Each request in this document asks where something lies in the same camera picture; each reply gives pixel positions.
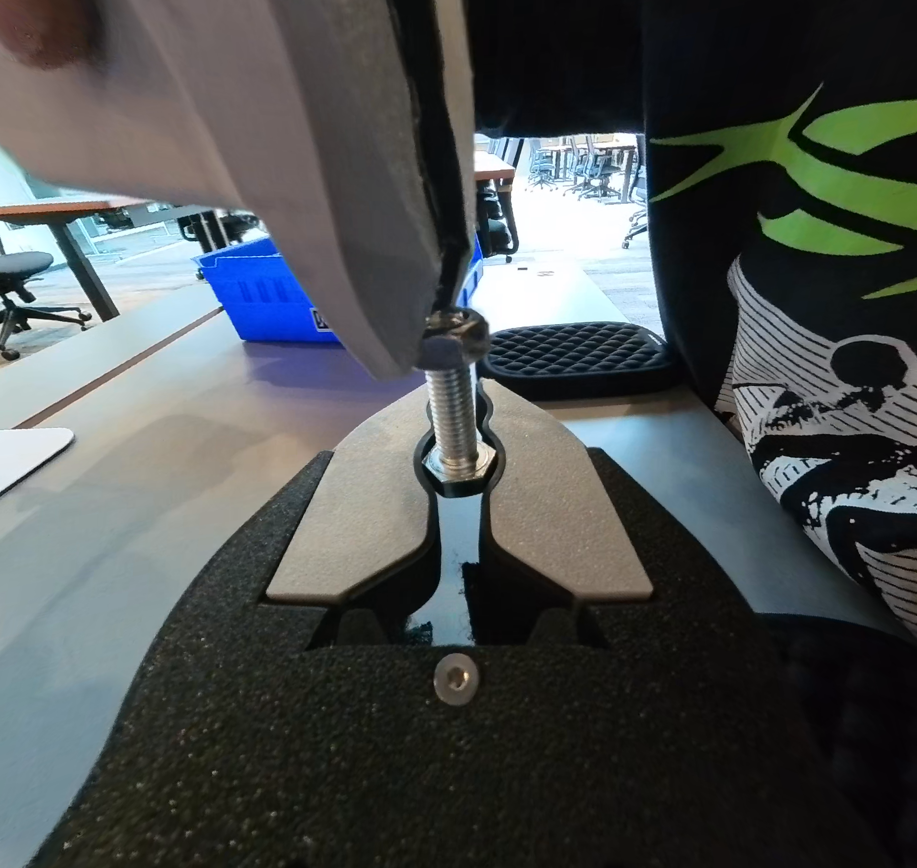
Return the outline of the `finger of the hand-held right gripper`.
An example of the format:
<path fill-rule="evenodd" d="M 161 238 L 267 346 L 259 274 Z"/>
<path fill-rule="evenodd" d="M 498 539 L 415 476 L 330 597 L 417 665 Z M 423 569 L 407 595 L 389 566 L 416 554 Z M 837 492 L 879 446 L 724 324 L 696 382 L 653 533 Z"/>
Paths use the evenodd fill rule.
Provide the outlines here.
<path fill-rule="evenodd" d="M 65 189 L 248 209 L 327 323 L 357 312 L 355 245 L 442 259 L 422 129 L 448 117 L 433 0 L 96 0 L 91 60 L 54 71 L 2 50 L 2 150 Z M 377 378 L 416 364 L 437 297 L 347 347 Z"/>
<path fill-rule="evenodd" d="M 476 227 L 473 69 L 464 0 L 433 0 L 442 59 L 442 92 L 448 117 L 444 181 L 445 233 L 437 306 L 455 301 L 473 252 Z"/>

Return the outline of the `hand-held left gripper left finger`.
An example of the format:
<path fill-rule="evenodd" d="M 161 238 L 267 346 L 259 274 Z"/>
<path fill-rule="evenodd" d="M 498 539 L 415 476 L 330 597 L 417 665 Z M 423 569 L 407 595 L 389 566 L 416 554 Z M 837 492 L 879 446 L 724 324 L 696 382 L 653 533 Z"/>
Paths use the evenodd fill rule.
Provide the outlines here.
<path fill-rule="evenodd" d="M 415 468 L 430 429 L 427 389 L 375 413 L 335 448 L 267 587 L 281 603 L 342 603 L 428 536 L 430 497 Z"/>

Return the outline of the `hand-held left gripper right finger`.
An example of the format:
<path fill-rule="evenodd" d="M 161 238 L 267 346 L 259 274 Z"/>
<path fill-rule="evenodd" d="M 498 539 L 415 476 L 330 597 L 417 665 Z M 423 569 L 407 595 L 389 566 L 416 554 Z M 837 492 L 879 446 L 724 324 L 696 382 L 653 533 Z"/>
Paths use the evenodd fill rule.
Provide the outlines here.
<path fill-rule="evenodd" d="M 583 442 L 551 413 L 482 382 L 502 472 L 489 535 L 512 562 L 579 603 L 647 601 L 648 574 Z"/>

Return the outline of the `steel hex bolt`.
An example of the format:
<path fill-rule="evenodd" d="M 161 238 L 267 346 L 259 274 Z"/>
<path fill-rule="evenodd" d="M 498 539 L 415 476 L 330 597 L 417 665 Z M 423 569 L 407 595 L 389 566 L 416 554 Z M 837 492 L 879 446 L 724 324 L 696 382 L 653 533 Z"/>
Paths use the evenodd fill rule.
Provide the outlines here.
<path fill-rule="evenodd" d="M 422 452 L 425 475 L 444 498 L 483 494 L 497 452 L 478 428 L 471 366 L 426 371 L 426 383 L 433 440 Z"/>

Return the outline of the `blue plastic bin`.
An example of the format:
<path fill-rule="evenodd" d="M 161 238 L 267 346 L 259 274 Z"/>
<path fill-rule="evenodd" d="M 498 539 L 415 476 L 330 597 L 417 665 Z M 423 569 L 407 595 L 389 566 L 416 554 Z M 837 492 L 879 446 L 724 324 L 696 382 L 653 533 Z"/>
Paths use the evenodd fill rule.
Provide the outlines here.
<path fill-rule="evenodd" d="M 469 308 L 483 275 L 483 256 L 475 236 L 471 249 L 460 251 L 459 255 L 464 256 L 461 263 L 443 264 L 435 256 L 429 266 L 423 256 L 406 258 L 401 251 L 391 255 L 363 244 L 352 250 L 346 259 L 348 273 L 354 277 L 354 298 L 348 307 L 357 312 L 335 313 L 335 319 L 346 322 L 342 343 L 347 347 L 392 339 L 393 328 L 384 333 L 374 325 L 376 321 L 394 319 L 388 301 L 400 307 L 407 294 L 406 303 L 413 305 L 415 286 L 423 285 L 428 277 L 437 282 L 442 269 L 447 270 L 449 278 L 456 279 L 455 303 L 460 309 Z M 269 236 L 200 255 L 195 263 L 241 340 L 338 342 L 338 331 L 318 311 Z"/>

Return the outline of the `steel hex nut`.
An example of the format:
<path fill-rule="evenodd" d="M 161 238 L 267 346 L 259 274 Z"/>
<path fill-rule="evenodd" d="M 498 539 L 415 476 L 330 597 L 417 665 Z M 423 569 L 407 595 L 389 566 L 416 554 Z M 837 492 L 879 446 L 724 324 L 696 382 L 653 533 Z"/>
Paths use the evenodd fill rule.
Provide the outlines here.
<path fill-rule="evenodd" d="M 454 307 L 427 320 L 417 359 L 424 371 L 458 370 L 476 364 L 490 351 L 490 328 L 478 312 Z"/>

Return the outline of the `person's right hand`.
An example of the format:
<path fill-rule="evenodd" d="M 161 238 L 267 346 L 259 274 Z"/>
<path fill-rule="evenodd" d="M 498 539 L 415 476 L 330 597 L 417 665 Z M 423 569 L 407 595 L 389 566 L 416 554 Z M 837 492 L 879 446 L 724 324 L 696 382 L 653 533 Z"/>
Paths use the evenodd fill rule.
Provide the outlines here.
<path fill-rule="evenodd" d="M 19 65 L 54 71 L 91 60 L 101 42 L 96 0 L 1 0 L 1 45 Z"/>

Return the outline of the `black wrist rest pad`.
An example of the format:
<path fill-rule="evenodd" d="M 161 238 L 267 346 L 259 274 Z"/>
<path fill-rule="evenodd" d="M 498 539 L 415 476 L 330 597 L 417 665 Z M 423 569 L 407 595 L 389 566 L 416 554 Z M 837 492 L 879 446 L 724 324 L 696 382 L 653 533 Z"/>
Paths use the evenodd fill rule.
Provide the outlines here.
<path fill-rule="evenodd" d="M 682 366 L 658 335 L 628 322 L 512 327 L 491 335 L 476 365 L 530 402 L 627 397 L 678 386 Z"/>

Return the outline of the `black office chair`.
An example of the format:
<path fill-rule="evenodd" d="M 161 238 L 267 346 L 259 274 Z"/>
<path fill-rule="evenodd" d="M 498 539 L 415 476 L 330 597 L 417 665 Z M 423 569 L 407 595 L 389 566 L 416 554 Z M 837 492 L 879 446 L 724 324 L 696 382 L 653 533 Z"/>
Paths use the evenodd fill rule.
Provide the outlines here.
<path fill-rule="evenodd" d="M 28 290 L 27 283 L 39 277 L 52 263 L 52 255 L 44 252 L 1 254 L 1 357 L 7 362 L 20 358 L 20 353 L 9 347 L 8 341 L 13 335 L 31 330 L 30 321 L 76 324 L 85 331 L 93 320 L 91 313 L 74 305 L 36 306 L 36 296 Z"/>
<path fill-rule="evenodd" d="M 512 262 L 519 248 L 519 236 L 512 208 L 509 181 L 477 182 L 477 240 L 483 257 L 501 257 Z"/>

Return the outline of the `person's black printed shirt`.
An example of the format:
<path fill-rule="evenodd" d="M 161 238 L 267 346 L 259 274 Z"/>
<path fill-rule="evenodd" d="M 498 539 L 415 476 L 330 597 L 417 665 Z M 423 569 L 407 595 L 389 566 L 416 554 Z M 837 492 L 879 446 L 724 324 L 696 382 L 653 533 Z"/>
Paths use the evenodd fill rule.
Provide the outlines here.
<path fill-rule="evenodd" d="M 915 634 L 915 0 L 641 0 L 664 333 Z"/>

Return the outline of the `white document stand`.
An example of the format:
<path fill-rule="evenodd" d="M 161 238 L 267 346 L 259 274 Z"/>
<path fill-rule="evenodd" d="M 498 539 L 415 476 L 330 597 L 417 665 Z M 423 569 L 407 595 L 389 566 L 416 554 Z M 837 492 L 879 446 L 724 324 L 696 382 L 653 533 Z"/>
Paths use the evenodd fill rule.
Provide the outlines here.
<path fill-rule="evenodd" d="M 63 427 L 1 430 L 1 495 L 68 449 L 75 433 Z"/>

